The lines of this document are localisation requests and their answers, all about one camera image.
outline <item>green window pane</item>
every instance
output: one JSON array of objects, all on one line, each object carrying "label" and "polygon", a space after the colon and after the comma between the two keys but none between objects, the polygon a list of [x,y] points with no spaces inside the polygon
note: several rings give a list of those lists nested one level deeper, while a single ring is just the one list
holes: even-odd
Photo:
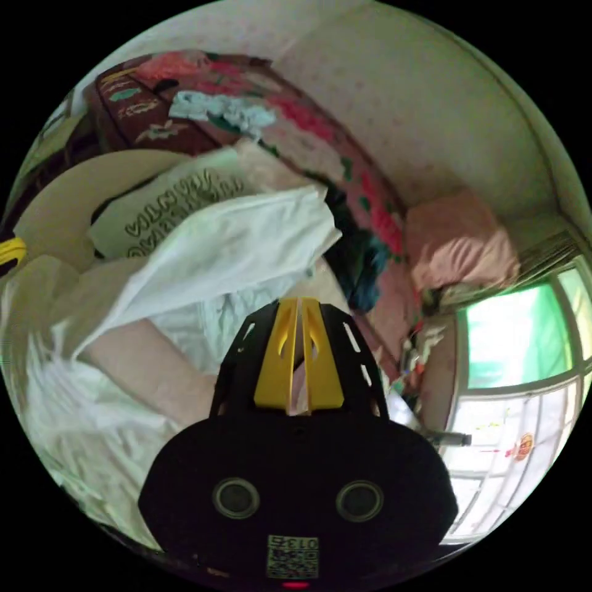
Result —
[{"label": "green window pane", "polygon": [[544,380],[572,368],[565,319],[549,284],[470,306],[469,388]]},{"label": "green window pane", "polygon": [[584,360],[592,357],[592,300],[577,269],[559,274],[561,286],[567,294],[578,324]]}]

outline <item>curtain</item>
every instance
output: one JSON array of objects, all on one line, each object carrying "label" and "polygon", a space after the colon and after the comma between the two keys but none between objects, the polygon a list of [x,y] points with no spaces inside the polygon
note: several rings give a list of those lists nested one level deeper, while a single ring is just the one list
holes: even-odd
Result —
[{"label": "curtain", "polygon": [[519,253],[520,275],[508,288],[483,288],[468,284],[447,286],[442,290],[438,312],[450,314],[492,296],[509,294],[544,279],[561,269],[580,254],[580,249],[568,230],[559,232]]}]

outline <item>red light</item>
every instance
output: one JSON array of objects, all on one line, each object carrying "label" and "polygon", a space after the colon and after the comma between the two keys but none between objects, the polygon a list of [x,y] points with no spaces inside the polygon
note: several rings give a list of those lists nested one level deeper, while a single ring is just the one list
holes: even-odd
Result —
[{"label": "red light", "polygon": [[310,584],[307,582],[284,582],[282,587],[286,590],[306,590]]}]

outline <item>light blue cloth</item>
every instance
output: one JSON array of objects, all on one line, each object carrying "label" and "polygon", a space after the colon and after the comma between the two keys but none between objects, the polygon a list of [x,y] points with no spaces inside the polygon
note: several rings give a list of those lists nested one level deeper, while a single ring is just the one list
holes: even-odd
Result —
[{"label": "light blue cloth", "polygon": [[169,117],[195,121],[208,121],[209,115],[224,118],[256,142],[261,139],[262,128],[276,121],[273,110],[252,104],[248,99],[198,91],[178,92],[168,112]]}]

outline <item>yellow robot part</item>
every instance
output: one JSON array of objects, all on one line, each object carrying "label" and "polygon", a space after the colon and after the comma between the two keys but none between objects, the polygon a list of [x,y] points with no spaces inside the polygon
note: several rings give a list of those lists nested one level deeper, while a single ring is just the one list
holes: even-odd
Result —
[{"label": "yellow robot part", "polygon": [[0,242],[0,265],[5,265],[13,259],[19,264],[27,254],[27,245],[18,237]]},{"label": "yellow robot part", "polygon": [[[319,302],[303,298],[301,314],[308,413],[340,409],[343,391]],[[259,408],[290,410],[297,321],[298,299],[280,300],[255,391]]]}]

